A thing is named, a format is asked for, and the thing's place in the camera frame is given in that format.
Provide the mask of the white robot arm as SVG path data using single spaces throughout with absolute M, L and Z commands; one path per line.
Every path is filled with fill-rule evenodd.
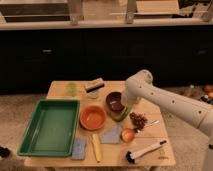
M 148 70 L 141 70 L 125 81 L 121 95 L 124 106 L 133 106 L 144 98 L 181 118 L 209 137 L 202 171 L 213 171 L 213 105 L 181 96 L 153 84 Z

